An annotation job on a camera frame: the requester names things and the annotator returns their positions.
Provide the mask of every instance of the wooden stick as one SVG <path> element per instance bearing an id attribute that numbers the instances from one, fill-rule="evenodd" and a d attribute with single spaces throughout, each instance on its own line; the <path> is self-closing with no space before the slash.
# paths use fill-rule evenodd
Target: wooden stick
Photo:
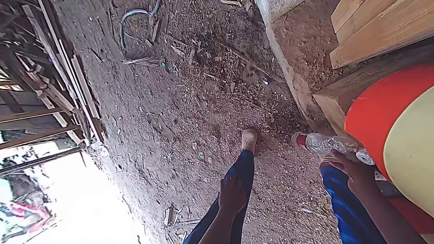
<path id="1" fill-rule="evenodd" d="M 26 136 L 24 138 L 21 138 L 21 139 L 18 139 L 18 140 L 14 140 L 14 141 L 5 142 L 3 144 L 0 144 L 0 150 L 1 149 L 7 149 L 7 148 L 16 147 L 16 146 L 23 145 L 23 144 L 26 144 L 26 143 L 29 143 L 29 142 L 34 142 L 34 141 L 37 141 L 37 140 L 40 140 L 40 139 L 44 139 L 44 138 L 47 138 L 47 137 L 50 137 L 50 136 L 58 135 L 58 134 L 61 134 L 61 133 L 64 133 L 64 132 L 68 132 L 68 131 L 71 131 L 71 130 L 75 130 L 75 129 L 78 129 L 78 128 L 80 128 L 80 126 L 78 126 L 78 125 L 71 125 L 71 126 L 68 126 L 68 127 L 64 127 L 64 128 L 61 128 L 61 129 L 56 129 L 56 130 L 49 131 L 49 132 L 44 132 L 44 133 L 40 133 L 40 134 L 36 134 L 36 135 L 28 135 L 28 136 Z"/>
<path id="2" fill-rule="evenodd" d="M 247 101 L 246 99 L 245 99 L 244 101 L 247 102 L 247 103 L 248 103 L 249 105 L 251 105 L 252 107 L 257 108 L 257 109 L 259 109 L 259 110 L 261 110 L 261 111 L 264 111 L 264 112 L 267 112 L 267 113 L 270 112 L 270 111 L 266 110 L 266 109 L 263 108 L 263 107 L 259 107 L 258 105 L 254 104 L 254 103 L 252 103 L 252 102 Z"/>
<path id="3" fill-rule="evenodd" d="M 238 57 L 240 57 L 242 60 L 244 60 L 246 63 L 251 64 L 253 67 L 255 67 L 256 69 L 258 69 L 259 71 L 263 72 L 264 74 L 266 74 L 268 77 L 273 78 L 274 80 L 276 80 L 277 82 L 281 82 L 281 78 L 277 77 L 276 75 L 274 75 L 271 71 L 268 71 L 264 66 L 262 66 L 259 63 L 256 63 L 252 60 L 250 60 L 249 58 L 247 58 L 244 54 L 240 53 L 238 50 L 236 50 L 233 47 L 230 47 L 228 45 L 226 45 L 223 42 L 220 42 L 217 39 L 214 39 L 218 44 L 226 47 L 227 49 L 231 50 L 235 55 L 237 55 Z"/>
<path id="4" fill-rule="evenodd" d="M 60 113 L 60 112 L 63 112 L 63 109 L 53 108 L 53 109 L 46 109 L 46 110 L 39 111 L 39 112 L 25 112 L 25 113 L 0 115 L 0 123 L 10 122 L 10 121 L 15 121 L 15 120 L 20 120 L 20 119 L 34 118 L 34 117 L 50 115 L 53 113 Z"/>

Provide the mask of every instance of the plastic bottle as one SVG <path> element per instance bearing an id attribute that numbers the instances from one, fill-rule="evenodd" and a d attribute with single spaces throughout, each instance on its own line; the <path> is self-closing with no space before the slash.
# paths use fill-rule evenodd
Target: plastic bottle
<path id="1" fill-rule="evenodd" d="M 305 148 L 320 155 L 332 155 L 332 149 L 336 149 L 346 155 L 355 153 L 360 161 L 368 165 L 375 164 L 365 148 L 360 147 L 354 140 L 342 136 L 296 132 L 292 135 L 291 141 L 295 146 Z"/>

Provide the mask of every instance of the hand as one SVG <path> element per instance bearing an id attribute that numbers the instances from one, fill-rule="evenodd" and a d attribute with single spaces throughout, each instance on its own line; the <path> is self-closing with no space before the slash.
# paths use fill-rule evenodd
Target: hand
<path id="1" fill-rule="evenodd" d="M 246 201 L 240 180 L 231 175 L 226 177 L 226 182 L 220 180 L 219 211 L 235 217 L 246 206 Z"/>
<path id="2" fill-rule="evenodd" d="M 373 166 L 364 164 L 361 161 L 351 161 L 335 149 L 332 149 L 332 153 L 340 163 L 330 161 L 330 165 L 347 174 L 349 177 L 348 188 L 350 188 L 354 195 L 359 198 L 366 194 L 379 191 L 378 186 L 375 183 Z"/>

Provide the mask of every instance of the finger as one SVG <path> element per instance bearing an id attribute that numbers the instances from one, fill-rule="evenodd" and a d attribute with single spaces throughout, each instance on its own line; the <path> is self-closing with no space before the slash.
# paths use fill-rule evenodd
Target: finger
<path id="1" fill-rule="evenodd" d="M 342 153 L 340 153 L 338 150 L 336 149 L 332 149 L 332 154 L 333 156 L 338 159 L 344 166 L 345 164 L 349 161 L 349 159 L 347 157 L 345 157 L 345 155 L 343 155 Z"/>
<path id="2" fill-rule="evenodd" d="M 337 169 L 339 169 L 340 171 L 347 173 L 345 171 L 345 166 L 342 163 L 339 162 L 334 162 L 334 161 L 330 161 L 329 164 Z"/>

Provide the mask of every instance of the blue jeans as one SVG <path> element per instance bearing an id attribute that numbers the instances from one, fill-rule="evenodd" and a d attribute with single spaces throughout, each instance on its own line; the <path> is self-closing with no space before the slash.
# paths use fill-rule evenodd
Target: blue jeans
<path id="1" fill-rule="evenodd" d="M 225 178 L 228 175 L 238 177 L 238 179 L 241 180 L 243 190 L 247 195 L 246 206 L 235 217 L 232 224 L 232 230 L 230 232 L 231 244 L 241 243 L 244 218 L 246 216 L 247 205 L 249 204 L 249 198 L 252 192 L 254 172 L 255 165 L 253 163 L 253 153 L 244 150 L 225 175 Z M 347 185 L 348 176 L 333 166 L 322 168 L 321 174 L 324 186 L 332 198 L 332 207 L 335 216 L 338 219 L 338 228 L 342 243 L 386 244 L 365 208 L 349 190 Z M 219 206 L 217 196 L 208 212 L 185 239 L 184 244 L 198 244 L 217 216 L 218 210 Z"/>

